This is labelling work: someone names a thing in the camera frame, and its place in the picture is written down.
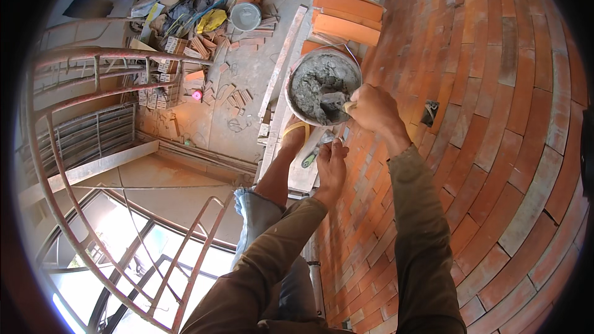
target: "trowel handle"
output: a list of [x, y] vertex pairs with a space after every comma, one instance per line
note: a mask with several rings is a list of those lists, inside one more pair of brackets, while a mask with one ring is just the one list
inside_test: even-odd
[[346, 101], [345, 104], [342, 105], [342, 108], [345, 109], [345, 112], [349, 114], [349, 111], [357, 106], [357, 102], [353, 101]]

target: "bucket handle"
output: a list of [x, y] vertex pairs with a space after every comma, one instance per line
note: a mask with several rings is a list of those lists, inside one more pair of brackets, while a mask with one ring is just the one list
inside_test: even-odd
[[349, 49], [349, 46], [346, 45], [346, 43], [322, 45], [321, 47], [317, 47], [317, 48], [312, 49], [312, 50], [316, 51], [316, 50], [321, 49], [321, 48], [335, 47], [337, 45], [344, 45], [345, 46], [346, 50], [349, 52], [349, 54], [351, 55], [351, 57], [353, 57], [353, 61], [355, 61], [355, 63], [357, 64], [357, 67], [359, 67], [359, 72], [362, 73], [363, 71], [361, 71], [361, 65], [359, 64], [359, 61], [357, 61], [357, 58], [355, 58], [355, 56], [353, 55], [353, 52], [351, 51], [351, 49]]

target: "wet cement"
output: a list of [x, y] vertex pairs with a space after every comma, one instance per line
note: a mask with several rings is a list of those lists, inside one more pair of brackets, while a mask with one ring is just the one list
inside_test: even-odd
[[359, 80], [349, 63], [338, 56], [321, 54], [297, 67], [289, 98], [304, 116], [325, 126], [333, 125], [349, 119], [342, 105], [358, 87]]

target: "foot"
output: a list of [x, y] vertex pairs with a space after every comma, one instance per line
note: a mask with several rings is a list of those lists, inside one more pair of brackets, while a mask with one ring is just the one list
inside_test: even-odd
[[[295, 124], [296, 122], [300, 122], [300, 121], [301, 121], [301, 119], [299, 119], [297, 116], [291, 115], [291, 118], [289, 119], [289, 122], [287, 122], [287, 126], [285, 127], [285, 130], [288, 127], [290, 127], [291, 125]], [[294, 154], [293, 156], [296, 156], [304, 144], [305, 144], [305, 127], [299, 127], [299, 128], [293, 129], [290, 132], [288, 132], [283, 137], [283, 142], [281, 145], [282, 145], [283, 150], [286, 150], [287, 152], [291, 152]]]

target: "window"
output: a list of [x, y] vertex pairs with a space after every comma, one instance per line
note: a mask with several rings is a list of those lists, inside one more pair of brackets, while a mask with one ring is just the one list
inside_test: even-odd
[[[159, 222], [137, 209], [131, 209], [132, 217], [130, 217], [127, 207], [110, 196], [107, 191], [95, 191], [81, 203], [81, 206], [100, 240], [114, 259], [119, 261], [126, 274], [142, 287], [146, 294], [154, 297], [161, 284], [161, 277], [151, 259], [165, 275], [182, 244], [185, 231], [174, 224]], [[67, 215], [67, 221], [100, 271], [138, 307], [148, 311], [149, 301], [115, 271], [107, 257], [92, 241], [75, 211]], [[137, 233], [142, 236], [146, 249], [140, 243]], [[169, 286], [179, 297], [183, 294], [202, 247], [203, 239], [191, 237], [168, 280]], [[190, 294], [182, 323], [188, 319], [216, 279], [230, 271], [233, 258], [233, 250], [222, 246], [210, 247]], [[49, 238], [40, 253], [38, 262], [41, 263], [41, 270], [53, 292], [52, 301], [74, 333], [84, 333], [86, 326], [89, 332], [162, 332], [131, 312], [120, 300], [110, 294], [84, 266], [80, 256], [76, 254], [59, 229], [56, 229]], [[166, 287], [157, 305], [154, 318], [165, 326], [171, 327], [177, 309], [178, 303]]]

